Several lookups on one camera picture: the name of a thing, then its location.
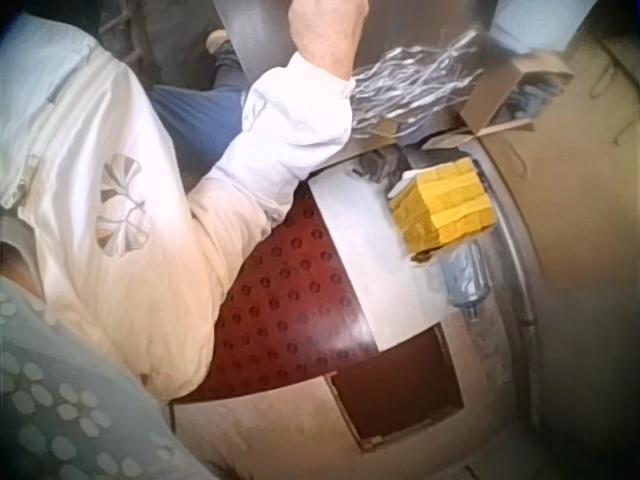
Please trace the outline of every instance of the hand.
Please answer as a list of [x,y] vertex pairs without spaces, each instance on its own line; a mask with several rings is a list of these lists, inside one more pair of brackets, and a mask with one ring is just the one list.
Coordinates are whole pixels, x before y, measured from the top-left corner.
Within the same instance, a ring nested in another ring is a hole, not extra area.
[[302,57],[349,80],[369,0],[293,0],[291,37]]

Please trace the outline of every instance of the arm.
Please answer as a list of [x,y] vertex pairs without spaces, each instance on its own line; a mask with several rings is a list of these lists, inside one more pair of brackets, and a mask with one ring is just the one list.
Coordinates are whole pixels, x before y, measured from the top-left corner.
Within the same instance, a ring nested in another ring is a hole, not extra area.
[[298,53],[253,86],[243,132],[189,195],[220,301],[244,259],[289,211],[293,192],[351,133],[353,59],[367,0],[294,0]]

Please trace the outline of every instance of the metal sheet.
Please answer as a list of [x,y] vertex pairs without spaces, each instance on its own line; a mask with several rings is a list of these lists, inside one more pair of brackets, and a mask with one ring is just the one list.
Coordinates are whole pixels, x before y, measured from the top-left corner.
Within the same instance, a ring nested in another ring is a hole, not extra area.
[[[251,82],[295,52],[289,35],[291,0],[214,0]],[[438,45],[469,28],[463,0],[370,0],[356,67],[378,61],[387,50]]]

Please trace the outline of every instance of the red dotted surface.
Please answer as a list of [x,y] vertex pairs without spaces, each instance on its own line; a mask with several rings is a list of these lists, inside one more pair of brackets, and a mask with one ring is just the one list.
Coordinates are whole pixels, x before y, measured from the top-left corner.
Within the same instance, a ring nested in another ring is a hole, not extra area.
[[284,223],[245,262],[215,331],[211,369],[182,402],[273,390],[378,353],[306,184]]

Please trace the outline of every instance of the clear bottle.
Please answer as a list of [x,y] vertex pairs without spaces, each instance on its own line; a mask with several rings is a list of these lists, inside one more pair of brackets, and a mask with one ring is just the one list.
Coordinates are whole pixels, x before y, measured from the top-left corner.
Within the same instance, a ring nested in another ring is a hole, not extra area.
[[484,302],[491,286],[478,242],[473,240],[451,253],[438,255],[451,305],[462,310],[468,322],[478,320],[478,306]]

